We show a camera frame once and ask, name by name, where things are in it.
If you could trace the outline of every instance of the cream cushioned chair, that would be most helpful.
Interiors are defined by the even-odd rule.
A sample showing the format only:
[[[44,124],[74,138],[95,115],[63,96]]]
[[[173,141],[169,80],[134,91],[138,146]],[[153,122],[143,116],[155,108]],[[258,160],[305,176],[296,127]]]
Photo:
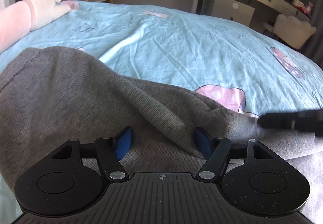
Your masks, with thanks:
[[[272,33],[273,30],[274,30],[274,27],[272,25],[270,25],[269,23],[267,23],[267,22],[264,22],[263,26],[265,28],[265,31],[263,32],[263,34],[265,34],[266,32],[271,32]]]
[[[316,32],[316,27],[295,16],[278,15],[273,33],[297,50]]]

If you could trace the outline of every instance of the pink figurine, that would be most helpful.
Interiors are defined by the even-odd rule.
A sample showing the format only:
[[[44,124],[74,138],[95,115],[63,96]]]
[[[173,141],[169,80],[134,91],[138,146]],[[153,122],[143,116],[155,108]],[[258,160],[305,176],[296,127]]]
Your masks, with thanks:
[[[311,2],[308,2],[308,6],[304,9],[304,14],[308,15],[309,17],[312,17],[313,8],[314,5]]]

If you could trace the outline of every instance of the bedsheet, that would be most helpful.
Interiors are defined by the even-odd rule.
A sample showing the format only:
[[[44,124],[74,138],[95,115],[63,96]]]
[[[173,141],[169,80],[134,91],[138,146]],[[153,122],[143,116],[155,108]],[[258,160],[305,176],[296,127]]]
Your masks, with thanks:
[[[150,5],[80,2],[77,12],[0,54],[0,72],[25,48],[49,46],[84,48],[119,74],[197,90],[241,113],[323,106],[323,73],[315,63],[224,19]],[[13,196],[1,184],[1,224],[20,212],[8,194]]]

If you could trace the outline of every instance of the gray fabric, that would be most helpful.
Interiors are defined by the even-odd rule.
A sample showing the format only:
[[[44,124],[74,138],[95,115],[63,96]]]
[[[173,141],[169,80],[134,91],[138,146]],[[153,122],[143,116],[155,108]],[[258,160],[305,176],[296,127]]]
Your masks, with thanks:
[[[308,39],[301,51],[306,57],[323,68],[323,0],[302,0],[305,5],[308,5],[309,1],[315,6],[310,24],[315,26],[317,31]]]
[[[0,110],[0,172],[11,189],[22,172],[66,140],[76,137],[89,143],[115,136],[125,126],[135,132],[132,148],[122,160],[130,174],[196,173],[205,161],[192,134],[202,126],[211,135],[236,143],[258,139],[289,159],[312,187],[303,214],[323,223],[323,143],[313,134],[264,130],[255,118],[207,97],[120,76],[79,50],[23,51],[0,75]]]

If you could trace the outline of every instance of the stuffed animal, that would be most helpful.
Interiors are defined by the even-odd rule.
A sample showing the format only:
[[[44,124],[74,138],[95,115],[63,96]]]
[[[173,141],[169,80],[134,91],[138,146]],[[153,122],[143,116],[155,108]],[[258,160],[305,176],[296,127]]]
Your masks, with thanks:
[[[78,7],[75,1],[23,0],[0,11],[0,53],[30,31],[39,29]]]
[[[312,17],[314,5],[311,2],[308,2],[308,6],[304,9],[304,13],[309,17]]]

